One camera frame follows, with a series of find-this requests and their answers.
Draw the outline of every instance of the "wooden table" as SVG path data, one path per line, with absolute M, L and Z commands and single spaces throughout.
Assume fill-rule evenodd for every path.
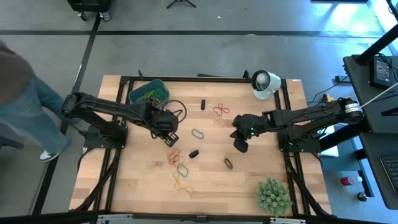
M 120 78 L 118 75 L 105 75 L 98 96 L 114 101 Z M 133 89 L 145 83 L 135 81 Z M 301 81 L 287 80 L 287 84 L 292 110 L 306 107 Z M 261 111 L 274 110 L 273 96 L 269 100 L 258 100 L 249 83 L 165 82 L 165 85 L 169 89 L 170 99 L 180 100 L 187 107 L 187 118 L 179 124 L 177 131 L 180 139 L 173 148 L 169 148 L 160 139 L 152 139 L 148 130 L 127 123 L 128 139 L 121 154 L 111 211 L 268 216 L 256 205 L 258 182 L 273 177 L 287 186 L 277 134 L 265 133 L 252 138 L 248 141 L 249 150 L 245 154 L 234 148 L 234 139 L 229 135 L 234 131 L 231 123 L 236 115 L 260 115 Z M 206 100 L 205 111 L 200 109 L 202 99 Z M 217 116 L 213 107 L 218 103 L 229 108 L 230 112 Z M 171 103 L 168 108 L 181 106 Z M 203 132 L 205 138 L 193 137 L 193 128 Z M 182 185 L 192 187 L 193 192 L 190 194 L 175 190 L 172 175 L 176 168 L 169 165 L 167 160 L 167 153 L 175 149 L 181 151 L 185 158 L 184 165 L 189 169 L 188 177 L 180 176 L 180 180 Z M 190 159 L 189 153 L 196 149 L 199 155 Z M 311 154 L 300 155 L 308 189 L 323 209 L 331 212 L 319 161 Z M 103 156 L 104 149 L 96 149 L 83 158 L 71 209 L 79 206 L 97 184 Z M 226 167 L 224 158 L 232 162 L 233 170 Z M 100 208 L 104 208 L 107 191 L 108 187 L 105 186 Z M 303 213 L 297 186 L 295 192 L 298 210 Z M 286 215 L 292 215 L 291 209 Z

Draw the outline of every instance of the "green plant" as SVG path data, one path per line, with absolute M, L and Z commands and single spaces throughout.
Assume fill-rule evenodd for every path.
M 273 217 L 283 216 L 286 210 L 292 206 L 289 191 L 282 183 L 273 178 L 267 178 L 266 182 L 259 183 L 256 196 L 258 205 Z

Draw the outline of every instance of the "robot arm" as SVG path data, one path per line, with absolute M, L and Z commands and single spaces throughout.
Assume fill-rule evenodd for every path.
M 178 140 L 175 134 L 178 118 L 169 110 L 160 110 L 151 105 L 124 105 L 85 93 L 68 95 L 62 106 L 62 113 L 67 118 L 85 120 L 99 129 L 108 139 L 120 138 L 120 125 L 105 121 L 94 112 L 125 118 L 135 125 L 148 129 L 152 138 L 160 137 L 170 147 Z
M 281 131 L 286 140 L 294 145 L 289 151 L 303 152 L 303 146 L 312 148 L 315 152 L 314 140 L 319 139 L 317 131 L 336 123 L 357 123 L 363 118 L 362 111 L 356 101 L 340 98 L 331 103 L 304 108 L 301 110 L 274 110 L 262 113 L 237 115 L 232 125 L 236 130 L 230 135 L 235 138 L 234 146 L 241 152 L 248 150 L 247 139 L 266 132 Z M 304 125 L 294 125 L 302 121 L 312 121 Z

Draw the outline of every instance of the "green container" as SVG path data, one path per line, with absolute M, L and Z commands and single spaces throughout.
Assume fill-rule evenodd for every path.
M 131 91 L 129 93 L 129 100 L 132 104 L 142 104 L 141 102 L 145 98 L 145 94 L 158 88 L 163 88 L 166 94 L 166 97 L 162 99 L 160 103 L 154 105 L 157 108 L 161 109 L 163 105 L 165 105 L 169 101 L 170 93 L 164 85 L 163 81 L 159 79 L 152 80 L 151 82 L 139 87 L 138 89 Z

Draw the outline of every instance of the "jeans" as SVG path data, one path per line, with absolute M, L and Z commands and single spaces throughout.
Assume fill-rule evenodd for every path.
M 42 106 L 66 120 L 61 113 L 63 100 L 41 79 L 32 76 L 29 86 L 12 103 L 0 103 L 0 122 L 16 134 L 25 136 L 56 154 L 68 146 L 68 139 L 60 132 Z

